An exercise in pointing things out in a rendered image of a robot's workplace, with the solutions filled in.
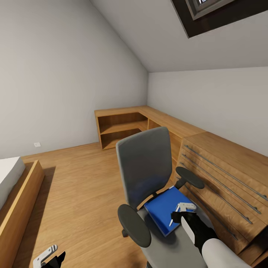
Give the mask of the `swivel chair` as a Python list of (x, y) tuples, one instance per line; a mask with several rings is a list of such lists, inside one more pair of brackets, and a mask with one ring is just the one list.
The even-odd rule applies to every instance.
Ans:
[[(199, 248), (195, 247), (182, 224), (166, 237), (154, 223), (144, 205), (150, 195), (165, 187), (172, 174), (170, 135), (167, 127), (157, 127), (126, 137), (116, 143), (116, 152), (125, 199), (128, 204), (118, 208), (122, 235), (130, 236), (140, 246), (147, 261), (145, 268), (208, 268)], [(186, 183), (203, 189), (204, 182), (188, 169), (178, 166), (181, 179), (174, 187)], [(187, 196), (186, 196), (187, 197)], [(209, 216), (192, 199), (194, 212), (214, 230)]]

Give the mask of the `folder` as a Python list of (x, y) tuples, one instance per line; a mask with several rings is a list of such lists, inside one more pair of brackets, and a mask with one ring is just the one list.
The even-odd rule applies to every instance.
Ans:
[[(144, 203), (154, 223), (158, 226), (164, 237), (172, 232), (180, 223), (174, 223), (171, 219), (171, 213), (177, 211), (179, 203), (192, 203), (176, 187), (171, 186), (167, 190), (158, 194), (158, 196)], [(194, 212), (195, 210), (186, 210)]]

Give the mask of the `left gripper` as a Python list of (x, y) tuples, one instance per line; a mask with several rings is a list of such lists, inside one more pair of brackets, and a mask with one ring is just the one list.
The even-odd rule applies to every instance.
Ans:
[(61, 263), (65, 259), (65, 255), (66, 255), (66, 252), (64, 251), (59, 257), (55, 256), (48, 263), (46, 263), (46, 265), (43, 266), (42, 268), (60, 268)]

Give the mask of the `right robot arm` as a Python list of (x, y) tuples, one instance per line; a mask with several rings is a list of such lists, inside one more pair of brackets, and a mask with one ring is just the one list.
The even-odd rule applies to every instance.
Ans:
[(193, 203), (181, 202), (179, 211), (171, 213), (174, 223), (181, 223), (189, 238), (199, 248), (208, 268), (252, 268), (217, 236), (216, 232), (209, 228), (196, 212)]

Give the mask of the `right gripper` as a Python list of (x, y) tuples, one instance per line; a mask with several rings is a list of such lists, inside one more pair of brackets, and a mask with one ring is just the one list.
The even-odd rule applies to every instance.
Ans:
[(184, 214), (184, 212), (180, 211), (173, 211), (171, 213), (171, 219), (174, 223), (181, 223), (181, 216)]

